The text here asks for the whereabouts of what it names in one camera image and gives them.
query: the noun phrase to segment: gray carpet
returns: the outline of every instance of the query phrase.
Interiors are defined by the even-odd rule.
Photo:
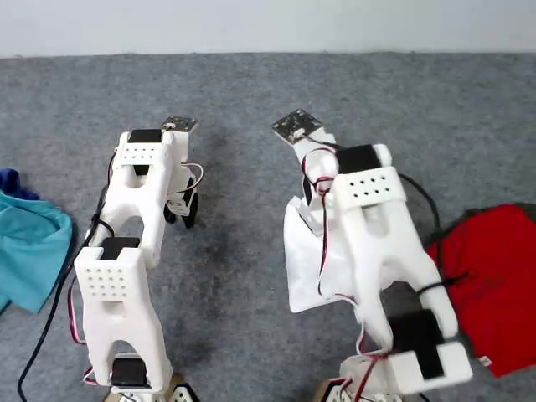
[[[536,200],[536,55],[227,54],[0,60],[0,166],[85,230],[119,134],[174,113],[200,119],[191,160],[206,167],[198,226],[167,227],[150,273],[169,358],[202,401],[309,401],[354,352],[358,325],[337,303],[291,314],[282,244],[300,168],[270,124],[304,107],[343,145],[384,142],[423,183],[444,222],[465,209]],[[408,189],[423,237],[424,200]],[[391,313],[412,308],[403,286]],[[0,400],[48,313],[0,315]],[[527,340],[533,338],[528,334]],[[70,341],[65,299],[25,385],[28,400],[97,401],[80,382],[86,352]],[[433,401],[530,400],[536,369],[469,384]]]

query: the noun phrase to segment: white wall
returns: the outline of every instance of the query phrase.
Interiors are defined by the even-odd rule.
[[[0,0],[0,57],[536,51],[536,0]]]

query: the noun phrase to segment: humanoid robot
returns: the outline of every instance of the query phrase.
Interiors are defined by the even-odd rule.
[[[72,303],[71,332],[88,348],[91,368],[84,381],[111,387],[107,401],[197,400],[173,374],[147,284],[147,270],[160,261],[166,221],[173,223],[179,215],[188,228],[194,224],[203,168],[187,160],[189,135],[196,126],[194,119],[170,116],[161,128],[121,134],[94,216],[98,225],[75,259],[85,340],[78,336]],[[191,166],[200,168],[197,177]],[[143,221],[141,238],[115,236],[132,216]],[[136,352],[114,355],[116,341],[129,343]]]
[[[472,377],[434,261],[425,253],[405,191],[383,144],[345,148],[298,109],[272,126],[301,163],[303,197],[285,214],[293,312],[346,301],[361,323],[357,355],[325,384],[321,401],[397,401]],[[419,292],[423,310],[387,318],[379,294],[394,281]],[[380,349],[362,350],[368,333]]]

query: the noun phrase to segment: white label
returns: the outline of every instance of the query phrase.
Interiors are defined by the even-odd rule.
[[[478,361],[482,363],[484,367],[489,367],[492,365],[492,360],[488,356],[482,356],[481,358],[478,358]]]

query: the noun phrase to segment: blue cloth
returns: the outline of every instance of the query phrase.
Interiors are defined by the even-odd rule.
[[[13,169],[0,169],[0,190],[16,198],[39,199],[36,193],[21,187],[18,172]]]
[[[9,301],[38,312],[70,247],[69,215],[47,201],[0,191],[0,311]]]

